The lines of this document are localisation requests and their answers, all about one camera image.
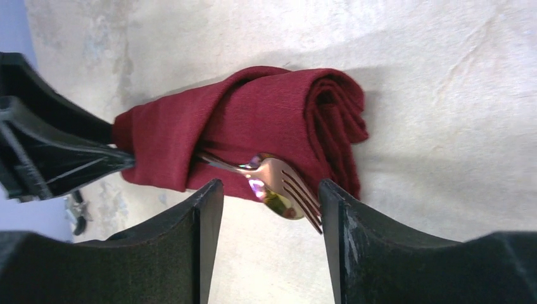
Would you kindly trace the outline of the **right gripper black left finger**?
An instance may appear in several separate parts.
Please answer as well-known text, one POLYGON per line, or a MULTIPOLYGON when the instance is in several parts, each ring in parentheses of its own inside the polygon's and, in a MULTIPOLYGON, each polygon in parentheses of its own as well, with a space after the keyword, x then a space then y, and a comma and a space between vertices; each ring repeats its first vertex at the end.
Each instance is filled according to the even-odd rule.
POLYGON ((223 212, 211 180, 104 241, 1 233, 2 303, 207 303, 223 212))

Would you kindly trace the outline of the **dark red cloth napkin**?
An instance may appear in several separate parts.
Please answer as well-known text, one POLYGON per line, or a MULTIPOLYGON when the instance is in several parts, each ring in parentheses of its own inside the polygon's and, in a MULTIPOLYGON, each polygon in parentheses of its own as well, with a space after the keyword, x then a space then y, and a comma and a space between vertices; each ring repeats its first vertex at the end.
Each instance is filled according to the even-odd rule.
POLYGON ((122 173, 134 184, 183 192, 217 178, 226 195, 252 200, 244 178, 194 156, 207 151, 243 164, 269 153, 313 190, 331 179, 359 197, 351 147, 368 137, 364 105, 362 88, 339 70, 254 66, 120 114, 112 140, 135 156, 135 166, 122 173))

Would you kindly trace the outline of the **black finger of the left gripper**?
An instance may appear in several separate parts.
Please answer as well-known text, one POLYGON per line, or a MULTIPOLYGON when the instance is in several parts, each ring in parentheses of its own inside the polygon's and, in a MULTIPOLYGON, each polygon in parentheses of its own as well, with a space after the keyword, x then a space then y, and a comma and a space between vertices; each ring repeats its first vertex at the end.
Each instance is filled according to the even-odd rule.
POLYGON ((1 184, 21 202, 68 195, 132 168, 111 124, 58 94, 21 53, 1 53, 1 184))

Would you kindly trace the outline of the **gold fork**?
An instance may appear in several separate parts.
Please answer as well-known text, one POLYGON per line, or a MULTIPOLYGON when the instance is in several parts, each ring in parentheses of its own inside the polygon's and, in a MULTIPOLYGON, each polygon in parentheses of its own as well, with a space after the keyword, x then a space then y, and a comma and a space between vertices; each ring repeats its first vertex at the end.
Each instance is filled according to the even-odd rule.
POLYGON ((275 193, 298 205, 304 214, 303 219, 307 219, 319 234, 323 233, 318 199, 300 175, 283 160, 267 153, 257 154, 243 165, 231 164, 209 152, 198 153, 198 158, 213 167, 242 175, 247 181, 249 178, 260 179, 275 193))

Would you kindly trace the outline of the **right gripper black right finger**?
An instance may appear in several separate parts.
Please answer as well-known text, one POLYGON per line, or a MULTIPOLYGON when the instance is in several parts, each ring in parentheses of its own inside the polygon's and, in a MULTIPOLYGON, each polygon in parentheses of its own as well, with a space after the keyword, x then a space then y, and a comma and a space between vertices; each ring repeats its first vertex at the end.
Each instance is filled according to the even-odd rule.
POLYGON ((466 242, 432 236, 319 186, 336 303, 535 303, 536 233, 466 242))

